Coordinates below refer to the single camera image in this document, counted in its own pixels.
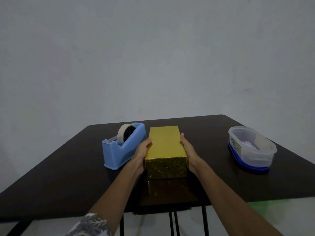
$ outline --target blue tape dispenser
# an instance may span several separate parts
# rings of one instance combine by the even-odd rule
[[[134,155],[137,146],[147,138],[143,123],[124,124],[117,136],[102,141],[104,166],[117,170]]]

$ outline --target black metal leg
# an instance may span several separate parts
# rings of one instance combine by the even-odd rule
[[[27,227],[31,224],[32,220],[22,220],[18,222],[13,229],[7,234],[7,236],[20,236]]]
[[[177,212],[174,212],[174,216],[175,216],[175,226],[176,226],[176,234],[177,236],[180,236],[179,234],[179,226],[178,226],[178,219],[177,219]]]
[[[121,217],[121,220],[120,220],[119,233],[120,233],[120,236],[125,235],[125,232],[124,232],[124,215]]]
[[[201,210],[202,210],[202,219],[203,219],[204,235],[205,235],[205,236],[209,236],[209,228],[208,228],[208,219],[207,219],[206,206],[201,206]]]
[[[169,224],[171,225],[171,236],[174,236],[172,212],[169,212]]]

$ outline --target gold box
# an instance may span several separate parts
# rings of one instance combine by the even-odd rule
[[[144,161],[148,180],[187,177],[187,155],[178,126],[151,127]]]

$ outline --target sleeve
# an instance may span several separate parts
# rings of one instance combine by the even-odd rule
[[[66,236],[111,236],[107,220],[98,214],[86,214]]]

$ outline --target dark brown table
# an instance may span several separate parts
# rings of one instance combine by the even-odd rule
[[[150,127],[178,125],[218,176],[246,202],[315,196],[315,165],[277,145],[270,171],[240,169],[227,146],[228,130],[240,123],[225,115],[139,121]],[[0,194],[0,222],[84,215],[120,170],[104,167],[102,140],[123,123],[90,125]],[[154,180],[142,175],[125,212],[171,212],[210,205],[198,180]]]

